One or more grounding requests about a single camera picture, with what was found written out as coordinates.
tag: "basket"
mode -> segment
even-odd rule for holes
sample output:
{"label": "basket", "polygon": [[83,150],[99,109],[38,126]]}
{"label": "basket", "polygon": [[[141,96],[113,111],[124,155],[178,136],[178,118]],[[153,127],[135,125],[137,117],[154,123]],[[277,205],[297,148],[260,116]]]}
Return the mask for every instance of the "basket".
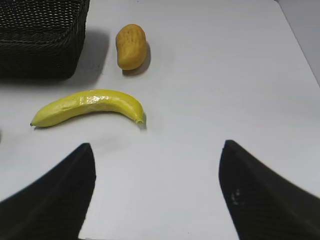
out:
{"label": "basket", "polygon": [[88,10],[89,0],[0,0],[0,77],[71,77]]}

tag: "table surface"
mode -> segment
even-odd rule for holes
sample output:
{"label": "table surface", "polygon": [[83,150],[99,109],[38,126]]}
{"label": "table surface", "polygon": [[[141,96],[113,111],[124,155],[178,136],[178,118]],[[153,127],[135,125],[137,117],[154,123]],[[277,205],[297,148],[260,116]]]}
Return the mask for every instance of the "table surface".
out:
{"label": "table surface", "polygon": [[[150,46],[138,75],[117,66],[129,23]],[[29,126],[44,105],[96,88],[136,97],[147,129],[107,113]],[[218,180],[227,139],[320,196],[320,89],[272,0],[91,0],[74,76],[2,80],[0,102],[0,200],[91,144],[97,179],[81,238],[237,240]]]}

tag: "black woven basket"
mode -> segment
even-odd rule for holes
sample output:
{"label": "black woven basket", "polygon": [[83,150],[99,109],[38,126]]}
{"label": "black woven basket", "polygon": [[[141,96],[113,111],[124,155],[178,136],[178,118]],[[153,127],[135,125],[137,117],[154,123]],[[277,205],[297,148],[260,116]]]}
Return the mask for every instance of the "black woven basket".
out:
{"label": "black woven basket", "polygon": [[89,0],[0,0],[0,77],[71,77],[88,10]]}

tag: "mango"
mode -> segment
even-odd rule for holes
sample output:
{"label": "mango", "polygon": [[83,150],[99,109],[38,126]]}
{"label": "mango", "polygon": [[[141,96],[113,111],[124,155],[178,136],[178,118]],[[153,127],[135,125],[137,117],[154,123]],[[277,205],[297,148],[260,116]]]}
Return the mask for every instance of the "mango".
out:
{"label": "mango", "polygon": [[147,56],[147,40],[144,30],[136,24],[123,27],[116,35],[118,66],[123,70],[140,67]]}

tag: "banana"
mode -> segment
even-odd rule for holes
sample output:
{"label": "banana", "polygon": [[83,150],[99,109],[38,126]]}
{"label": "banana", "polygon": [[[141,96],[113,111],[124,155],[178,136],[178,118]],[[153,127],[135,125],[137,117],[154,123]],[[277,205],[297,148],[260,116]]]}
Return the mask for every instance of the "banana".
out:
{"label": "banana", "polygon": [[95,89],[49,103],[36,113],[30,126],[50,127],[78,115],[100,111],[121,113],[137,124],[144,124],[144,111],[138,100],[120,91]]}

